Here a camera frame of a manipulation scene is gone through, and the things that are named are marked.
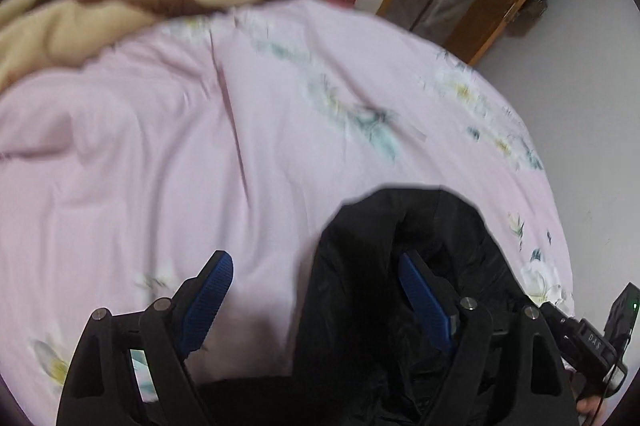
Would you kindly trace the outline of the person right hand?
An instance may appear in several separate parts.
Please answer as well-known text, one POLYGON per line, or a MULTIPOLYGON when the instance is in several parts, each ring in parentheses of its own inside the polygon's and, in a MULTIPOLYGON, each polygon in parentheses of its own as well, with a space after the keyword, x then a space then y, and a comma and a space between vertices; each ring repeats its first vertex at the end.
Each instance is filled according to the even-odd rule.
POLYGON ((582 426, 602 425, 606 415, 606 400, 601 396, 579 399, 576 410, 582 420, 582 426))

